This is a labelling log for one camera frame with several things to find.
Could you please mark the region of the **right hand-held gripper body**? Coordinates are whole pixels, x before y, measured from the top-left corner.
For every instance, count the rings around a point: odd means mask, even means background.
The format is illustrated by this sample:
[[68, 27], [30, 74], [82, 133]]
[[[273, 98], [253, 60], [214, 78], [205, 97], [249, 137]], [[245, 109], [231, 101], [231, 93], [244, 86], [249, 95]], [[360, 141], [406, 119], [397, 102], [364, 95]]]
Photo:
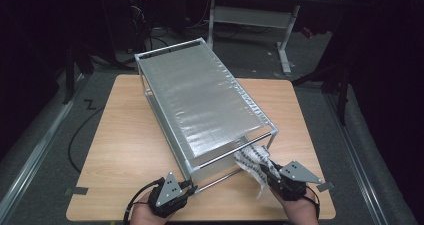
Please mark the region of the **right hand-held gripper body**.
[[308, 183], [322, 184], [321, 178], [298, 161], [285, 166], [271, 162], [277, 174], [267, 172], [268, 185], [285, 201], [297, 201], [304, 197]]

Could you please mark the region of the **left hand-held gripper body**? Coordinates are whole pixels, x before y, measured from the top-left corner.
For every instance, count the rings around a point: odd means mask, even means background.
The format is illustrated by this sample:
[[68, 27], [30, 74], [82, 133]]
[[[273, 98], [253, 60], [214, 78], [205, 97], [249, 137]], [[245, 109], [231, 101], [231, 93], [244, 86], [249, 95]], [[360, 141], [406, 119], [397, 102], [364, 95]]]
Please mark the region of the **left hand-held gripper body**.
[[184, 196], [185, 192], [179, 183], [172, 172], [160, 179], [159, 185], [152, 190], [148, 199], [154, 215], [166, 218], [186, 206], [188, 197]]

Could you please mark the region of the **white cloth with dark pattern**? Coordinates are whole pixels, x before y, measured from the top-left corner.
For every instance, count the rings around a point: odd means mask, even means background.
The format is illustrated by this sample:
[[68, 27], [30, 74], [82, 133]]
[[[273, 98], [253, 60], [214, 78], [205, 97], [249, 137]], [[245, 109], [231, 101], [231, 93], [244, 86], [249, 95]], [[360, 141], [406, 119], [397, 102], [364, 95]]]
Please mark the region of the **white cloth with dark pattern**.
[[260, 169], [261, 164], [275, 165], [269, 159], [270, 153], [265, 146], [249, 145], [234, 153], [236, 164], [248, 172], [259, 184], [260, 190], [258, 197], [261, 196], [262, 191], [267, 187], [261, 186], [260, 174], [263, 173]]

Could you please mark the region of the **two-tier metal shelf rack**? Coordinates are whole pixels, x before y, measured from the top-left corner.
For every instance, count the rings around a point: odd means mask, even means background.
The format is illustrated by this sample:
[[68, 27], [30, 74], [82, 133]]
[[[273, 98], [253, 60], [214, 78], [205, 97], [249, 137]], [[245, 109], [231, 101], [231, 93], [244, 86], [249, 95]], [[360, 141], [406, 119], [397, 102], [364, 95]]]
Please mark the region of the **two-tier metal shelf rack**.
[[206, 42], [137, 54], [144, 94], [186, 180], [200, 191], [242, 171], [234, 153], [278, 133]]

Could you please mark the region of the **person's right hand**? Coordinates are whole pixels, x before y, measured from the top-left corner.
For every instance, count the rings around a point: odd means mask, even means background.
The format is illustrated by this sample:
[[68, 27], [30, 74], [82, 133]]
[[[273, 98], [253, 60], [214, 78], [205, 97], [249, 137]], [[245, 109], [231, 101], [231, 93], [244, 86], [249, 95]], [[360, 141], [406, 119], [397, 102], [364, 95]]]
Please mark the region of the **person's right hand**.
[[289, 220], [295, 225], [319, 225], [315, 209], [315, 195], [310, 190], [306, 190], [304, 198], [297, 201], [285, 201], [276, 191], [270, 189], [279, 203], [283, 206], [284, 212]]

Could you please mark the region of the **person's left hand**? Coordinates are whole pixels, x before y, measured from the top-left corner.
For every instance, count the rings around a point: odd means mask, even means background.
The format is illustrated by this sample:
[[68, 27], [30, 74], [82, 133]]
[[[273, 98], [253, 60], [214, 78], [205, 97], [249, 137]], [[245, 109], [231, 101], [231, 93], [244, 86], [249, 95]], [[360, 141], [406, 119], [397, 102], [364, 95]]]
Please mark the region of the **person's left hand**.
[[165, 225], [172, 217], [172, 215], [169, 215], [162, 218], [154, 215], [147, 204], [149, 196], [150, 192], [147, 192], [133, 206], [130, 225]]

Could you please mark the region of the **black stand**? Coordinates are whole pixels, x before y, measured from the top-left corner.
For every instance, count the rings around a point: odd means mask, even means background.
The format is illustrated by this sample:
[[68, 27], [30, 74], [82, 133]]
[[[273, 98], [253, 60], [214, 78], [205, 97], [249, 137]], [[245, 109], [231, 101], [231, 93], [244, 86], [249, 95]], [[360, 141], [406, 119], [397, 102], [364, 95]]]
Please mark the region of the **black stand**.
[[339, 122], [345, 125], [345, 110], [347, 104], [347, 93], [351, 66], [349, 64], [334, 64], [326, 68], [318, 69], [305, 76], [292, 81], [293, 86], [299, 86], [307, 81], [322, 79], [321, 91], [323, 93], [338, 93], [336, 103], [336, 114]]
[[64, 104], [68, 104], [75, 92], [75, 66], [78, 66], [80, 72], [85, 75], [91, 75], [94, 72], [89, 51], [83, 44], [71, 44], [66, 50], [66, 95]]

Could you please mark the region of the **desk with white metal legs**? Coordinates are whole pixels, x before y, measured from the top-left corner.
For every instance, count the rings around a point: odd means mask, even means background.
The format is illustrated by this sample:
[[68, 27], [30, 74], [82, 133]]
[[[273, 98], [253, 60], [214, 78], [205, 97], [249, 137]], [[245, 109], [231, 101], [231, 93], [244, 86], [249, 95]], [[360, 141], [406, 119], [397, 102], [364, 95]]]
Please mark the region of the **desk with white metal legs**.
[[207, 43], [214, 45], [214, 25], [216, 23], [250, 25], [278, 28], [285, 31], [276, 43], [284, 74], [291, 73], [286, 46], [295, 25], [300, 8], [305, 3], [329, 2], [341, 0], [210, 0]]

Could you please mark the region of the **dark computer tower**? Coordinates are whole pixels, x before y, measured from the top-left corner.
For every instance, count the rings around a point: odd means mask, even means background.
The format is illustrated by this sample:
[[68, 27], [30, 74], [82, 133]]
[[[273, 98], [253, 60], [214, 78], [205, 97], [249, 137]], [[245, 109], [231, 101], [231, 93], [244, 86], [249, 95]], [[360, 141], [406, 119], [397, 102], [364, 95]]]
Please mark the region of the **dark computer tower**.
[[139, 52], [147, 51], [146, 41], [150, 36], [151, 11], [147, 0], [129, 0], [130, 18], [135, 30], [135, 47]]

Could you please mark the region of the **metal floor rail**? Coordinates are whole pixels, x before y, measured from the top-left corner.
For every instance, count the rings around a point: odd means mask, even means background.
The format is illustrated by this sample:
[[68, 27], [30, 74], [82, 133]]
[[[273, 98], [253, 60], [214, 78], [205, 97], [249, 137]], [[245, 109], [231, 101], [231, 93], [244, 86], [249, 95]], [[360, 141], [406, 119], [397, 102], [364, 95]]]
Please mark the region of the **metal floor rail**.
[[380, 201], [377, 198], [375, 189], [368, 177], [367, 170], [360, 161], [347, 127], [343, 125], [339, 119], [335, 98], [331, 94], [324, 94], [323, 97], [327, 106], [329, 107], [333, 119], [335, 120], [339, 133], [341, 134], [343, 146], [346, 150], [351, 169], [374, 225], [388, 225], [387, 217], [381, 207]]
[[76, 89], [65, 103], [66, 88], [60, 88], [0, 163], [0, 223], [8, 220], [31, 185], [51, 149], [55, 136], [90, 75], [78, 75]]

